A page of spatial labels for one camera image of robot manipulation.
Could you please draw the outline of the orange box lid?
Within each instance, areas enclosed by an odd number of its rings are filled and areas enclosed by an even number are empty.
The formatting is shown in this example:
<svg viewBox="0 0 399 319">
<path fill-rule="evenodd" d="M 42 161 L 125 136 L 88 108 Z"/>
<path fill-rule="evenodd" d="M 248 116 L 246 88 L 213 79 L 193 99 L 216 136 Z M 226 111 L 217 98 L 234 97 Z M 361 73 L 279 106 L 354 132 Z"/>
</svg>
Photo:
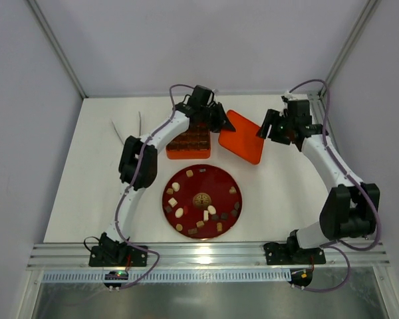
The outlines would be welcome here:
<svg viewBox="0 0 399 319">
<path fill-rule="evenodd" d="M 256 136 L 259 126 L 235 110 L 226 113 L 235 131 L 222 130 L 218 137 L 220 146 L 252 165 L 261 161 L 264 139 Z"/>
</svg>

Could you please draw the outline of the orange chocolate box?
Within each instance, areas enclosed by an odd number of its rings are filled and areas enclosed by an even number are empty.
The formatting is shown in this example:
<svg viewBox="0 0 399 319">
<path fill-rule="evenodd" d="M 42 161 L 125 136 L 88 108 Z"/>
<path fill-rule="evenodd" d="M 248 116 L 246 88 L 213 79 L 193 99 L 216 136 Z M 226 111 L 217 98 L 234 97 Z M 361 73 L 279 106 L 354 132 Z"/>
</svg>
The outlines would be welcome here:
<svg viewBox="0 0 399 319">
<path fill-rule="evenodd" d="M 166 146 L 170 160 L 204 160 L 211 155 L 210 130 L 205 124 L 190 124 Z"/>
</svg>

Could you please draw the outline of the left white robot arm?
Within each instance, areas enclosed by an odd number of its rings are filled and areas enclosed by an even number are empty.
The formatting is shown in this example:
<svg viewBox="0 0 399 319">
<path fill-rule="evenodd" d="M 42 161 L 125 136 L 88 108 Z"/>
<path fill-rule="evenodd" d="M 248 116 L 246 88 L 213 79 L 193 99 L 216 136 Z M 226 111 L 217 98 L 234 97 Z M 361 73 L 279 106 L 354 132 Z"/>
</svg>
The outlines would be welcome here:
<svg viewBox="0 0 399 319">
<path fill-rule="evenodd" d="M 118 164 L 124 189 L 107 230 L 91 248 L 89 266 L 146 266 L 152 250 L 130 242 L 125 227 L 130 224 L 145 190 L 158 175 L 160 152 L 193 124 L 204 124 L 213 133 L 235 130 L 222 104 L 216 101 L 214 91 L 197 85 L 183 101 L 172 102 L 170 115 L 157 128 L 140 137 L 126 138 Z"/>
</svg>

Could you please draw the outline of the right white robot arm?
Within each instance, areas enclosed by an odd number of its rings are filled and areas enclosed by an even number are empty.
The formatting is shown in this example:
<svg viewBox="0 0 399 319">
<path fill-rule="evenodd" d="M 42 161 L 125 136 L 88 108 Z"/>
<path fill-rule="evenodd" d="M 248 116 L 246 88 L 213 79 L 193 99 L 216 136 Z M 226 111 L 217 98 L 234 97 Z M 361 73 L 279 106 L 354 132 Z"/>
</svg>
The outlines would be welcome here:
<svg viewBox="0 0 399 319">
<path fill-rule="evenodd" d="M 283 97 L 282 111 L 269 109 L 257 136 L 290 145 L 313 164 L 327 188 L 327 199 L 316 223 L 290 232 L 285 243 L 264 245 L 268 265 L 325 263 L 323 249 L 346 238 L 374 235 L 366 247 L 373 249 L 381 236 L 378 215 L 380 190 L 352 172 L 334 150 L 324 124 L 313 123 L 308 100 Z"/>
</svg>

